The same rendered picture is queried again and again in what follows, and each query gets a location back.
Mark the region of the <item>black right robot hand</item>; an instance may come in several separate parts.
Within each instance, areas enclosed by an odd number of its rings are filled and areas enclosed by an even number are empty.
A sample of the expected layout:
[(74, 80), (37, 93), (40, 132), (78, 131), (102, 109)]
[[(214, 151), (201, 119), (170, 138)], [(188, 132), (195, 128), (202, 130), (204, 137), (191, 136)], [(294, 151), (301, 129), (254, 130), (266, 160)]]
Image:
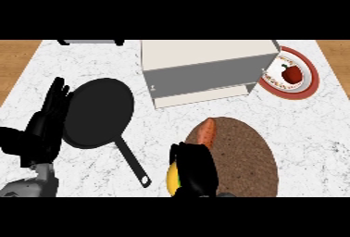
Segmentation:
[(176, 163), (180, 180), (174, 197), (216, 197), (219, 177), (208, 147), (183, 142), (173, 144), (170, 163)]

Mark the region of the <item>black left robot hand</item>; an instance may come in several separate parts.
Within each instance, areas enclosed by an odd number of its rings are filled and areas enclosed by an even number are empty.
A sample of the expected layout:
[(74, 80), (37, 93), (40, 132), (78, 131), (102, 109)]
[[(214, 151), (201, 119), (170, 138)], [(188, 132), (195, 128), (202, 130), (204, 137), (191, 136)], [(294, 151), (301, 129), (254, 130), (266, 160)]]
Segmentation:
[(74, 93), (65, 85), (65, 79), (58, 77), (46, 93), (43, 108), (30, 119), (27, 129), (0, 127), (0, 149), (21, 157), (21, 167), (50, 164), (59, 154), (65, 117)]

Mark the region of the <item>yellow lemon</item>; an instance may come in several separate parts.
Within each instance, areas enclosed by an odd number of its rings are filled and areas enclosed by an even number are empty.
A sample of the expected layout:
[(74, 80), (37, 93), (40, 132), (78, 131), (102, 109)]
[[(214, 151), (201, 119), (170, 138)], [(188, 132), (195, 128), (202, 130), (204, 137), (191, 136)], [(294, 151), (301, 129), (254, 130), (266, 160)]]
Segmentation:
[(170, 196), (176, 195), (176, 190), (179, 187), (180, 187), (180, 180), (177, 175), (177, 166), (176, 163), (173, 163), (167, 171), (167, 191)]

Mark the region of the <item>brown oval placemat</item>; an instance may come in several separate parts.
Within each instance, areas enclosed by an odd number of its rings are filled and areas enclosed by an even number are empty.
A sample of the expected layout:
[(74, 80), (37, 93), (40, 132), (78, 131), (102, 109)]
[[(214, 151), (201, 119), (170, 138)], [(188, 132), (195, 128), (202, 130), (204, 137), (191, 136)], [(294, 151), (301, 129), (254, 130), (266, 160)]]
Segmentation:
[[(219, 176), (217, 192), (232, 193), (236, 197), (275, 197), (278, 166), (264, 138), (241, 120), (226, 117), (213, 119), (216, 137), (210, 151)], [(185, 143), (197, 143), (202, 122), (191, 131)]]

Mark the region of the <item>white tiered shelf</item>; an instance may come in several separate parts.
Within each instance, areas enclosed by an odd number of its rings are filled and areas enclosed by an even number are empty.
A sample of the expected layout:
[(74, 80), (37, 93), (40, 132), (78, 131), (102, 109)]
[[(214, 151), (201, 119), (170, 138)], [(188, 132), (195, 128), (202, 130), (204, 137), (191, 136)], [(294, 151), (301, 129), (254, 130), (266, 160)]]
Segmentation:
[(155, 107), (250, 94), (279, 53), (273, 40), (143, 40), (140, 65)]

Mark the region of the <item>orange carrot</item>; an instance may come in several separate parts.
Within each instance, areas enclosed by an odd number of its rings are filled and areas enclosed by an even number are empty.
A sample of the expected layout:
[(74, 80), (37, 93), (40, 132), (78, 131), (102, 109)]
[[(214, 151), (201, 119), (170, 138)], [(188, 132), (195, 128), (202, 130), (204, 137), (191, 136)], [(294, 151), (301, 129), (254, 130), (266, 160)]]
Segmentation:
[(197, 143), (204, 144), (207, 148), (211, 149), (214, 137), (216, 137), (216, 121), (213, 118), (207, 118), (198, 128)]

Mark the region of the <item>black frying pan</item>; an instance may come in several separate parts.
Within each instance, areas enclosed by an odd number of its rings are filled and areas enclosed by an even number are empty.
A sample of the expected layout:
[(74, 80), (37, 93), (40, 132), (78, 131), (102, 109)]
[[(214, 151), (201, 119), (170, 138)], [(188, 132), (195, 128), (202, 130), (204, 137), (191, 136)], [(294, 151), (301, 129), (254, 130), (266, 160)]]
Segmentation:
[(74, 91), (65, 118), (65, 142), (75, 148), (95, 149), (114, 143), (146, 188), (152, 181), (123, 140), (123, 132), (135, 113), (135, 96), (117, 79), (102, 78)]

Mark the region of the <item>grey appliance with black feet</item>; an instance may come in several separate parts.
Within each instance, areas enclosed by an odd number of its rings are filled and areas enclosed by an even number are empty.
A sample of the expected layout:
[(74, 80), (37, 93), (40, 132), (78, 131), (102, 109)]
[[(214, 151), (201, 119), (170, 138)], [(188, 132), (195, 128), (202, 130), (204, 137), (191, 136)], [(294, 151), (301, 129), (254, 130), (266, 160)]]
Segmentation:
[(124, 45), (124, 40), (58, 40), (61, 45), (71, 44), (115, 44), (117, 46)]

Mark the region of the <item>red bell pepper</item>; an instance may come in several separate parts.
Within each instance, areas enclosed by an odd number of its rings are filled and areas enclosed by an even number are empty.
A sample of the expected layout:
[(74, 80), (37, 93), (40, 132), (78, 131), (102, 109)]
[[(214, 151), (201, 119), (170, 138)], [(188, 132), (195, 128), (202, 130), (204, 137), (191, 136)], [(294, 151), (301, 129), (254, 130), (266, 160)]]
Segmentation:
[(303, 73), (297, 66), (290, 67), (287, 64), (282, 65), (285, 71), (282, 77), (290, 84), (296, 84), (303, 80)]

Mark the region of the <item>red rimmed plate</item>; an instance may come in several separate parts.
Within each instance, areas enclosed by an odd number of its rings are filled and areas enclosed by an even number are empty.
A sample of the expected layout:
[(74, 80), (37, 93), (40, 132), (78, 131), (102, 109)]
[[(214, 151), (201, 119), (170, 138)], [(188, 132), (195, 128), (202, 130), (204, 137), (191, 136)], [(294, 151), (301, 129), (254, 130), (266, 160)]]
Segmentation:
[(282, 46), (269, 68), (263, 70), (259, 83), (284, 99), (301, 100), (319, 89), (319, 72), (306, 56), (293, 48)]

